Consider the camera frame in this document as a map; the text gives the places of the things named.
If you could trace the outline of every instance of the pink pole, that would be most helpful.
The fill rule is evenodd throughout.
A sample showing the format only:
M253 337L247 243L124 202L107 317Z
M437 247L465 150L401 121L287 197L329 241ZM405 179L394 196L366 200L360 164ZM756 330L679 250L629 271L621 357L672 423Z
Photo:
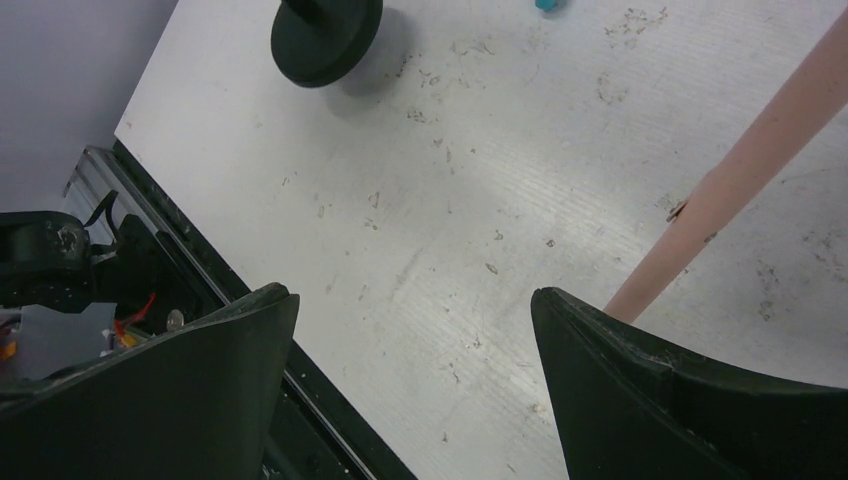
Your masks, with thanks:
M848 10L783 84L604 311L632 323L707 243L848 103Z

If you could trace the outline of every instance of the white table surface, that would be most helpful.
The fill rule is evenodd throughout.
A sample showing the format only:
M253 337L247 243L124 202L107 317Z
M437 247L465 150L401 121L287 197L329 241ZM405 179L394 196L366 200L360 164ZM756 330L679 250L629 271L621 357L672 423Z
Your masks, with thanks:
M297 341L421 478L565 478L533 290L603 306L845 7L568 3L386 0L357 70L305 90L277 1L181 0L116 132L251 288L302 295ZM846 130L637 325L848 386Z

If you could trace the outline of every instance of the red wire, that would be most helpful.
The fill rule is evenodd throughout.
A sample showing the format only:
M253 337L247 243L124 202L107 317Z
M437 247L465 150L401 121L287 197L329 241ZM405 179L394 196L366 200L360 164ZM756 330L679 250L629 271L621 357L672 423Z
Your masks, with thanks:
M151 305L153 305L154 300L156 300L156 292L153 292L153 293L150 294L150 300L147 301L147 305L142 307L141 310L133 313L132 315L130 315L129 317L127 317L123 320L118 320L116 318L115 322L114 322L115 333L117 333L119 337L123 337L125 328L129 327L130 325L132 325L132 324L134 324L138 321L144 320L144 317L147 315L147 312L150 311L150 307L151 307Z

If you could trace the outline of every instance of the black cable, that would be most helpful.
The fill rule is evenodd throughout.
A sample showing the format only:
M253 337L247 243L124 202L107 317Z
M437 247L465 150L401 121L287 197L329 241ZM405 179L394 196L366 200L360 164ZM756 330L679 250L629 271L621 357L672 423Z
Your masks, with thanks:
M118 232L118 228L115 226L115 220L112 218L112 209L115 206L115 200L118 198L118 192L115 190L110 190L109 193L103 197L103 200L97 204L94 208L94 211L91 212L91 216L88 218L83 224L83 228L88 228L100 218L104 213L106 214L106 224L109 225L109 230L112 231L112 236L115 240L110 245L92 245L91 251L94 255L104 255L107 253L111 253L118 250L118 247L121 244L121 234Z

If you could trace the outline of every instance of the black disc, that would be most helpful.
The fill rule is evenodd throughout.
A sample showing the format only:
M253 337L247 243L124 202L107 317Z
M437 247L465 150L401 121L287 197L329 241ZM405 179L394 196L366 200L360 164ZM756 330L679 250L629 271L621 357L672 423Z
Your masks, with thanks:
M383 0L284 0L271 29L271 55L296 85L329 85L368 51L382 14Z

